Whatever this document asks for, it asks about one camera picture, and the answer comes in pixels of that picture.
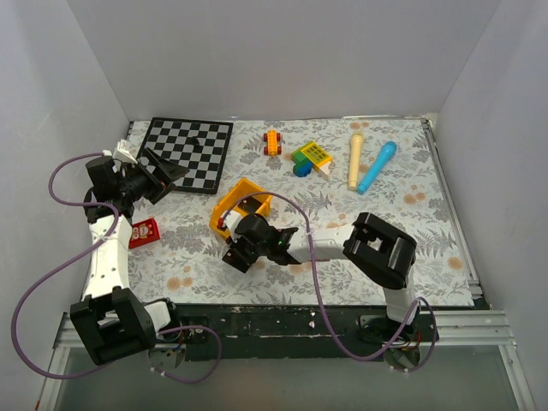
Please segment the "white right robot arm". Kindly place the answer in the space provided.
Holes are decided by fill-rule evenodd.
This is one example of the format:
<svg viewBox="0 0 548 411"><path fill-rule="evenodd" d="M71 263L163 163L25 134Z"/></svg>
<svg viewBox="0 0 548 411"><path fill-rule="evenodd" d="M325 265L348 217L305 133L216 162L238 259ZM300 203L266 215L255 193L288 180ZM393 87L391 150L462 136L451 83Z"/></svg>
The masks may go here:
<svg viewBox="0 0 548 411"><path fill-rule="evenodd" d="M228 236L223 261L245 273L260 257L278 265L301 265L312 260L307 232L296 227L277 229L258 214L231 211L219 218L217 228ZM417 241L369 212L351 225L319 229L313 233L315 259L347 259L384 291L388 332L407 340L419 329L408 311L414 300L412 271Z"/></svg>

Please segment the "black block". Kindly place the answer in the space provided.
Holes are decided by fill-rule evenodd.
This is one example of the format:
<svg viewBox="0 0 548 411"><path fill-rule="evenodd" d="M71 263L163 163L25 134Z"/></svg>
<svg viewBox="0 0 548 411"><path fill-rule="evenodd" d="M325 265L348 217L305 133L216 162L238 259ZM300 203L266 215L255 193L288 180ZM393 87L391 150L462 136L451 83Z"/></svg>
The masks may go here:
<svg viewBox="0 0 548 411"><path fill-rule="evenodd" d="M237 206L240 210L246 214L260 214L267 216L270 212L270 204L268 202L260 201L255 197L247 197L240 201Z"/></svg>

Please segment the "yellow plastic bin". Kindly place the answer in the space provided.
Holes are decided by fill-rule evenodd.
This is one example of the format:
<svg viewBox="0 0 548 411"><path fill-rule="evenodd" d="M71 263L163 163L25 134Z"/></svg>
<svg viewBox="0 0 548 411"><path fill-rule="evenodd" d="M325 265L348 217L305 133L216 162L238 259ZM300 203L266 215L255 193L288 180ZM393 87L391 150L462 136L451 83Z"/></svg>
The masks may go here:
<svg viewBox="0 0 548 411"><path fill-rule="evenodd" d="M246 214L244 211L240 210L237 206L238 203L242 200L244 200L247 197L255 197L260 201L268 202L270 204L270 211L271 211L271 200L273 198L272 195L264 194L264 189L255 184L254 182L251 182L247 178L243 177L238 181L234 187L232 187L228 193L222 197L216 206L213 209L211 220L210 220L210 227L211 229L216 233L216 235L219 238L222 238L224 241L226 241L228 238L223 238L219 232L217 231L217 221L220 217L223 217L224 213L229 209L230 206L235 205L235 207L232 209L232 211L239 212L243 217L245 217Z"/></svg>

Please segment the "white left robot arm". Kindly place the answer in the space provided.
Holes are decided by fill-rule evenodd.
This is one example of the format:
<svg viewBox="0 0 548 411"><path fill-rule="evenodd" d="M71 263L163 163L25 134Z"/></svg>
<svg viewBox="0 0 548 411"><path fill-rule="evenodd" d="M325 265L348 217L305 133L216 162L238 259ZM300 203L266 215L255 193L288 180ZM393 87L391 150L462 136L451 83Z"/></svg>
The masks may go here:
<svg viewBox="0 0 548 411"><path fill-rule="evenodd" d="M86 163L92 187L84 211L95 250L86 286L69 316L94 364L102 366L155 346L157 337L174 342L182 332L176 307L168 298L142 302L129 287L128 251L134 230L134 203L156 204L188 172L184 166L144 150L137 160L126 140L113 152Z"/></svg>

